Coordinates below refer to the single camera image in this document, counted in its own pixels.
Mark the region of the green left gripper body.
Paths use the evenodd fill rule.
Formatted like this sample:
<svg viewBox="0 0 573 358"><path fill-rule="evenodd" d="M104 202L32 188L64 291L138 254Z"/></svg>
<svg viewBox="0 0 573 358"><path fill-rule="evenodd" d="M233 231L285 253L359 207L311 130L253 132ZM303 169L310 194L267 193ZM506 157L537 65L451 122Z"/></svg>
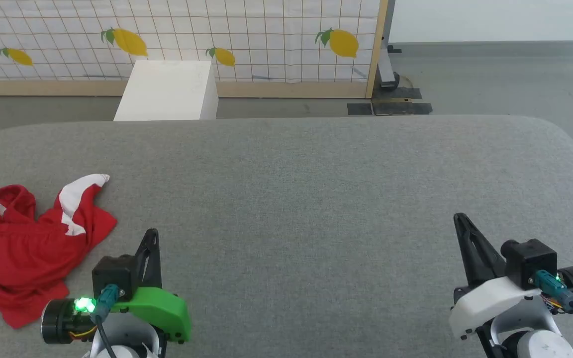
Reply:
<svg viewBox="0 0 573 358"><path fill-rule="evenodd" d="M170 342L189 342L192 322L185 301L158 287L137 288L130 301L118 302L112 313L131 313L165 335Z"/></svg>

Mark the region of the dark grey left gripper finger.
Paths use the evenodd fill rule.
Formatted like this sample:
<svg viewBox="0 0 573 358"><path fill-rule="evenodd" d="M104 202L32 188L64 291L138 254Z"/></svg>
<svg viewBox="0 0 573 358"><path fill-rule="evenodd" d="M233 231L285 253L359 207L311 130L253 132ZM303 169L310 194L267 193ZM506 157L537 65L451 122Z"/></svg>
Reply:
<svg viewBox="0 0 573 358"><path fill-rule="evenodd" d="M135 258L138 287L162 288L161 247L157 229L150 228L146 231Z"/></svg>

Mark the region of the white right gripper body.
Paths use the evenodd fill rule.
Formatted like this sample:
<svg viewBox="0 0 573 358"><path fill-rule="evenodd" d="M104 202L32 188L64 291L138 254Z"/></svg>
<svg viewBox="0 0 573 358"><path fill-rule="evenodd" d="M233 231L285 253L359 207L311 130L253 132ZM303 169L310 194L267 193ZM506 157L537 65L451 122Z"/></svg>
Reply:
<svg viewBox="0 0 573 358"><path fill-rule="evenodd" d="M472 335L477 328L490 325L490 339L517 329L546 328L546 306L538 288L523 290L509 278L491 279L463 295L450 311L449 324L455 338Z"/></svg>

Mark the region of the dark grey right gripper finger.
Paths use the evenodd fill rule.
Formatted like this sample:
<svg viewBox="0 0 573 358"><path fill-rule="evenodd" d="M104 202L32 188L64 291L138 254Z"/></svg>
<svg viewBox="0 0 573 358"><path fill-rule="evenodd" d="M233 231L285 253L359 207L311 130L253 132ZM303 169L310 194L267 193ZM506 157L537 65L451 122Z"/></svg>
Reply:
<svg viewBox="0 0 573 358"><path fill-rule="evenodd" d="M505 259L464 213L453 215L468 287L505 276Z"/></svg>

